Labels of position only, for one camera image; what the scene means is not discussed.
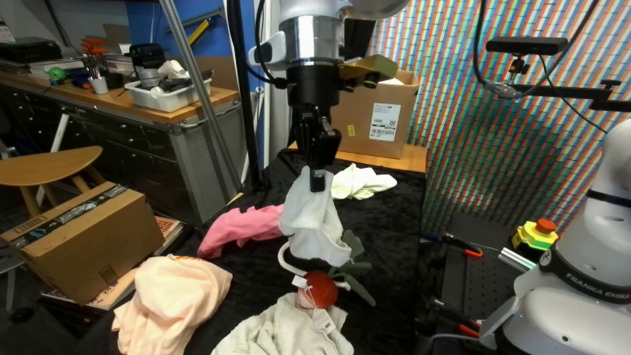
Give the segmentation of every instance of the pink cloth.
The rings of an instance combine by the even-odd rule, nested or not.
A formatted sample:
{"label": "pink cloth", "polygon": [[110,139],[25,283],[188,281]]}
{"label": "pink cloth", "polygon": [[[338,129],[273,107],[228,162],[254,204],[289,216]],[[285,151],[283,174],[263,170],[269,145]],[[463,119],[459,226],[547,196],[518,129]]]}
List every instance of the pink cloth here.
{"label": "pink cloth", "polygon": [[238,208],[222,214],[204,233],[196,255],[204,259],[214,259],[220,255],[220,247],[236,241],[238,247],[244,247],[246,241],[267,241],[281,237],[277,222],[281,216],[281,206],[265,206],[259,210],[248,208],[240,214]]}
{"label": "pink cloth", "polygon": [[114,310],[117,352],[183,355],[194,328],[224,301],[230,281],[230,273],[200,259],[147,259],[133,275],[133,299]]}

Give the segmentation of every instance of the white cloth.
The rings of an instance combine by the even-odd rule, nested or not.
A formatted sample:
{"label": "white cloth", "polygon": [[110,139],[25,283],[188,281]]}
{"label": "white cloth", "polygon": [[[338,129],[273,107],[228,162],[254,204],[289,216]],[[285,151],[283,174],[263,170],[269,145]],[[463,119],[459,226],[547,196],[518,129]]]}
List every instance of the white cloth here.
{"label": "white cloth", "polygon": [[374,174],[372,168],[350,164],[332,178],[332,200],[368,200],[378,192],[392,190],[395,180],[390,174]]}
{"label": "white cloth", "polygon": [[133,275],[135,295],[114,310],[112,332],[125,355],[181,355],[208,320],[232,275],[188,257],[151,257]]}
{"label": "white cloth", "polygon": [[277,230],[289,237],[295,259],[319,259],[330,267],[350,261],[350,247],[340,241],[340,222],[330,198],[332,174],[324,172],[324,190],[309,190],[309,168],[301,168],[285,196]]}
{"label": "white cloth", "polygon": [[259,316],[240,322],[210,355],[350,355],[352,346],[340,336],[346,314],[297,306],[295,293],[277,299]]}

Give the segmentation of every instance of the black tablecloth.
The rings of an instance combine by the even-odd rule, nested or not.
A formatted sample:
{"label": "black tablecloth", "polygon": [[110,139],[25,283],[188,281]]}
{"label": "black tablecloth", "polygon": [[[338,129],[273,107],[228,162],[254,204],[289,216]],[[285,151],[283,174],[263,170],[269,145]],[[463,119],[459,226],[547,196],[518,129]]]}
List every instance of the black tablecloth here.
{"label": "black tablecloth", "polygon": [[[348,164],[334,162],[332,172]],[[299,160],[283,155],[263,172],[267,190],[246,194],[236,208],[281,204],[295,180]],[[356,295],[342,295],[338,308],[348,312],[342,334],[354,354],[409,355],[413,350],[413,308],[417,302],[417,230],[423,198],[423,176],[392,174],[394,190],[376,194],[366,202],[338,202],[336,214],[344,230],[360,237],[372,271],[360,281],[376,301],[370,308]],[[275,263],[275,251],[285,239],[248,243],[244,249],[228,245],[214,265],[232,273],[232,287],[218,312],[202,324],[186,346],[188,355],[208,354],[236,324],[255,316],[293,291],[291,275]],[[190,237],[186,253],[200,243],[200,233]],[[114,336],[108,332],[112,314],[104,316],[78,344],[76,354],[115,354]]]}

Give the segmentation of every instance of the wooden chair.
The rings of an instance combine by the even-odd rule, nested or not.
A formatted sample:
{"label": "wooden chair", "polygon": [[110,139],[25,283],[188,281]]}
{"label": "wooden chair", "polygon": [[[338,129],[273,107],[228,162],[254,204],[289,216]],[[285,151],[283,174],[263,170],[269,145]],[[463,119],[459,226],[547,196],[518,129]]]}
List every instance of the wooden chair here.
{"label": "wooden chair", "polygon": [[0,186],[17,188],[27,214],[35,218],[41,212],[33,188],[41,188],[50,206],[58,206],[58,202],[48,184],[70,180],[78,192],[88,192],[90,188],[80,174],[88,172],[100,184],[102,178],[90,168],[100,155],[100,147],[86,147],[0,160]]}

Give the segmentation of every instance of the crumpled fabric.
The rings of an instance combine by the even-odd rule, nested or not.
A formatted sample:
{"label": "crumpled fabric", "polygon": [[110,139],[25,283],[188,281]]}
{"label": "crumpled fabric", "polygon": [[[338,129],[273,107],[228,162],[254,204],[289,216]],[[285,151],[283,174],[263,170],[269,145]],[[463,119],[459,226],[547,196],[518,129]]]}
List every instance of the crumpled fabric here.
{"label": "crumpled fabric", "polygon": [[289,293],[259,316],[240,322],[210,355],[350,355],[340,336],[346,314],[340,308],[303,308]]}
{"label": "crumpled fabric", "polygon": [[324,174],[324,190],[309,190],[309,168],[301,168],[285,196],[279,216],[279,231],[289,237],[289,253],[295,259],[319,259],[330,267],[350,261],[350,247],[340,241],[340,222],[330,198],[332,174]]}
{"label": "crumpled fabric", "polygon": [[332,200],[368,200],[378,192],[392,190],[395,180],[390,174],[374,174],[372,168],[348,168],[332,176]]}
{"label": "crumpled fabric", "polygon": [[234,208],[214,220],[204,233],[196,255],[204,259],[220,257],[220,247],[236,241],[244,247],[246,241],[269,241],[281,237],[277,230],[281,206],[265,206],[259,210],[248,208],[244,214]]}
{"label": "crumpled fabric", "polygon": [[194,328],[224,301],[230,281],[230,273],[200,259],[147,259],[133,275],[133,299],[114,310],[117,352],[181,355]]}

